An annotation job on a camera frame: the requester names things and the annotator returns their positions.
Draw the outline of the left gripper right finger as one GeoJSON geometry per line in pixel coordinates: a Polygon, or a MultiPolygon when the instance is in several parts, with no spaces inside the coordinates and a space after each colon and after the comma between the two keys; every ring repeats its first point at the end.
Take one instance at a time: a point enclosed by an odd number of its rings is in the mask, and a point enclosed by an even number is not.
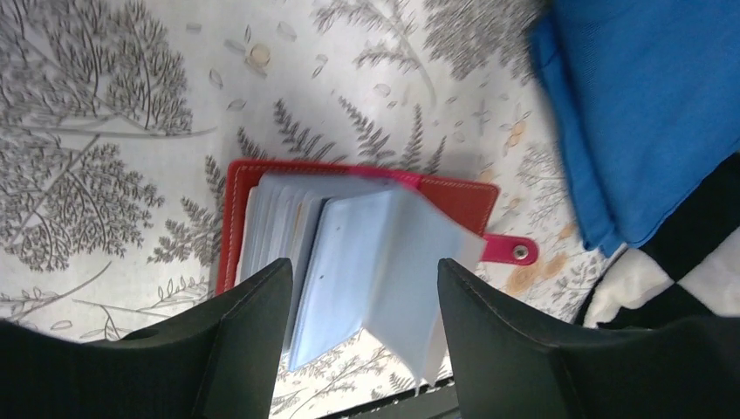
{"type": "Polygon", "coordinates": [[[556,319],[451,258],[438,264],[437,289],[462,417],[583,417],[556,348],[541,340],[556,319]]]}

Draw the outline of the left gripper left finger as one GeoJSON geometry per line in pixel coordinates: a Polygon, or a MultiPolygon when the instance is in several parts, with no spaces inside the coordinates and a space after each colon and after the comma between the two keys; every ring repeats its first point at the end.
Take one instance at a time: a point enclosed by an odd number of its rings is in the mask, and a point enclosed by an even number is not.
{"type": "Polygon", "coordinates": [[[279,258],[170,319],[93,342],[87,417],[265,418],[291,294],[291,262],[279,258]]]}

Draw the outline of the red leather card holder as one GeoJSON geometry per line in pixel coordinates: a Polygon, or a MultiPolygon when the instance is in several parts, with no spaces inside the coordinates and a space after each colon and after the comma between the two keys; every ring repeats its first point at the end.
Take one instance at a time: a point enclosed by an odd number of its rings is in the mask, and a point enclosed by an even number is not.
{"type": "Polygon", "coordinates": [[[537,245],[487,232],[493,184],[370,166],[237,160],[227,171],[216,289],[281,258],[292,295],[283,354],[296,371],[360,331],[432,382],[447,350],[437,265],[528,266],[537,245]]]}

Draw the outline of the black white checkered pillow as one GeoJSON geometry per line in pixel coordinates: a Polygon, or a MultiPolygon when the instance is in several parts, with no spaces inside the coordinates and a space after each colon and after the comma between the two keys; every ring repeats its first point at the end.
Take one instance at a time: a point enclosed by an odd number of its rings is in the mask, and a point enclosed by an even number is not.
{"type": "Polygon", "coordinates": [[[640,248],[606,270],[575,324],[655,329],[739,315],[739,156],[723,161],[640,248]]]}

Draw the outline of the floral patterned table mat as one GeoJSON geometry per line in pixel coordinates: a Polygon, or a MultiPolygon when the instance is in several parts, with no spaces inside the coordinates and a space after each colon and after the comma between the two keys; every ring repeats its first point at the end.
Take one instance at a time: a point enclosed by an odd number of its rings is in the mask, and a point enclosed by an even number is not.
{"type": "Polygon", "coordinates": [[[544,1],[4,1],[1,317],[119,340],[210,298],[240,158],[493,184],[488,284],[570,321],[582,243],[527,37],[544,1]]]}

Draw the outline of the blue folded cloth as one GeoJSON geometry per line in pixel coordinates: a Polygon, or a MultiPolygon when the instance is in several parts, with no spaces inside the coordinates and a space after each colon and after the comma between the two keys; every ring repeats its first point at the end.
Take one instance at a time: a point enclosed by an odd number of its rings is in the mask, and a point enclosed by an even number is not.
{"type": "Polygon", "coordinates": [[[589,251],[646,243],[739,149],[736,1],[554,1],[531,56],[589,251]]]}

